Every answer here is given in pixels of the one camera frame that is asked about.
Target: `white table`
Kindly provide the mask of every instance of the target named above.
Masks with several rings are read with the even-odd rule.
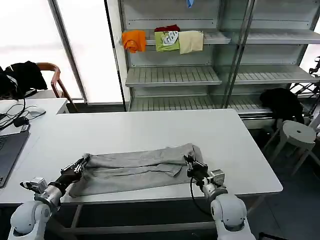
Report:
[[[264,196],[283,189],[233,109],[77,113],[54,116],[54,127],[46,128],[39,141],[28,149],[24,161],[14,170],[0,195],[0,203],[32,200],[33,193],[20,187],[21,181],[34,177],[55,181],[61,168],[84,153],[146,151],[186,143],[200,148],[209,169],[225,172],[225,185],[232,194]],[[194,195],[199,197],[203,193],[195,187]],[[78,198],[66,195],[62,202],[123,203],[190,197],[189,184],[179,184]]]
[[[13,106],[14,104],[23,104],[23,100],[19,100],[19,102],[15,100],[0,100],[0,113],[5,113],[7,110]],[[44,133],[44,131],[48,128],[52,128],[54,125],[52,125],[52,120],[54,120],[54,116],[57,114],[62,114],[65,111],[67,111],[67,100],[65,98],[50,98],[50,99],[26,99],[25,100],[25,106],[38,106],[42,109],[45,109],[46,113],[42,116],[39,116],[35,119],[30,120],[30,128],[29,128],[29,137],[22,149],[22,151],[19,154],[18,160],[16,161],[14,168],[11,172],[11,175],[9,179],[7,180],[10,182],[10,179],[12,178],[12,175],[19,169],[20,165],[24,162],[26,157],[28,156],[31,149],[37,144],[39,141],[41,135]],[[22,110],[21,105],[13,107],[9,113],[10,114],[16,114],[19,111]],[[15,134],[19,133],[21,130],[21,127],[15,127],[13,124],[9,127],[5,128],[4,130],[0,131],[1,135],[7,135],[7,134]],[[6,188],[0,189],[0,196],[2,195],[3,191]]]

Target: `green t-shirt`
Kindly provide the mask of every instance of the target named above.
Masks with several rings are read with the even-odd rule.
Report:
[[[179,50],[177,31],[158,31],[154,33],[155,50],[157,52]]]

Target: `gray pants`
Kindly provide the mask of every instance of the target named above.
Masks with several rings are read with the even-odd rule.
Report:
[[[90,155],[82,179],[69,195],[106,194],[188,183],[184,156],[202,161],[199,148],[191,143],[152,151]]]

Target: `computer mouse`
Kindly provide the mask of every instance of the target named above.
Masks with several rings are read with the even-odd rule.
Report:
[[[43,115],[46,112],[46,110],[38,106],[29,106],[26,108],[26,111],[28,111],[28,114],[32,117]]]

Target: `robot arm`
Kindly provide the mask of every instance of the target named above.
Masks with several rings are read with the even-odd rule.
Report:
[[[34,192],[34,201],[20,205],[11,216],[8,240],[43,240],[47,222],[60,208],[60,198],[67,187],[80,180],[90,156],[84,155],[77,162],[61,169],[61,176],[47,185],[43,178],[21,182],[25,189]]]
[[[223,186],[225,174],[215,170],[209,175],[208,165],[194,160],[192,156],[184,158],[189,164],[188,177],[196,180],[196,185],[210,203],[218,240],[255,240],[247,220],[245,203]]]

